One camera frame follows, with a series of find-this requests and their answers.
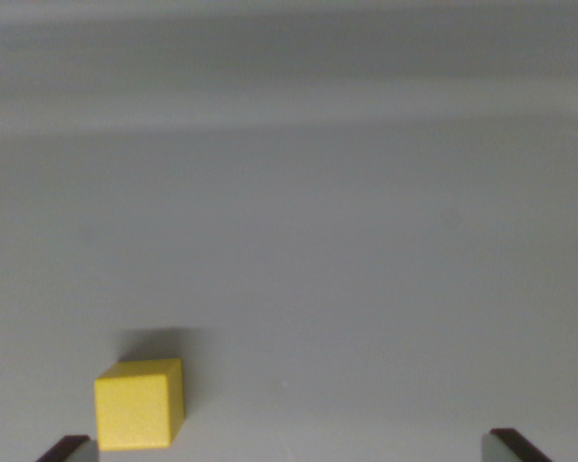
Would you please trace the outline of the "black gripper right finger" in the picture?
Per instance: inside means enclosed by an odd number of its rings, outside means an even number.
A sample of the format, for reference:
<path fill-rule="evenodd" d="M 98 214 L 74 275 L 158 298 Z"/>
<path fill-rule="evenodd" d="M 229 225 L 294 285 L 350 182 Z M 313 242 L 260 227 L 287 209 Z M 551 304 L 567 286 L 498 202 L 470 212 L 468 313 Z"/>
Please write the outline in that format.
<path fill-rule="evenodd" d="M 483 462 L 552 462 L 515 428 L 492 428 L 482 436 Z"/>

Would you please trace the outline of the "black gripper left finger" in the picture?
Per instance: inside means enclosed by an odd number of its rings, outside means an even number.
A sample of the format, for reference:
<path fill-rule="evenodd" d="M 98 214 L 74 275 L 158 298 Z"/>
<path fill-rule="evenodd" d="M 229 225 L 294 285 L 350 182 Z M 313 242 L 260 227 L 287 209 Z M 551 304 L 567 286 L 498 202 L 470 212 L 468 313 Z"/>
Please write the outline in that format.
<path fill-rule="evenodd" d="M 98 462 L 98 445 L 88 435 L 66 435 L 37 462 Z"/>

